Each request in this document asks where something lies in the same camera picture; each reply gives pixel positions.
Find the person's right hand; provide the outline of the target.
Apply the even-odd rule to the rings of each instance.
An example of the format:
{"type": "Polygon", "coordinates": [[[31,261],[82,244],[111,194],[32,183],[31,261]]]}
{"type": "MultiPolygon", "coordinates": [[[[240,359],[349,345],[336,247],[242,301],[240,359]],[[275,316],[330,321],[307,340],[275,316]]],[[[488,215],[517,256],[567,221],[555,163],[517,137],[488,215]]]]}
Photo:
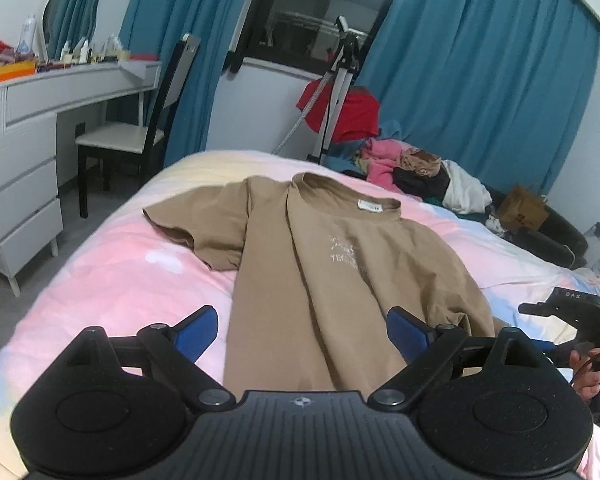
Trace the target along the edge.
{"type": "Polygon", "coordinates": [[[570,352],[572,386],[584,402],[590,402],[600,393],[600,370],[593,370],[595,363],[600,363],[600,348],[593,348],[585,354],[577,350],[570,352]]]}

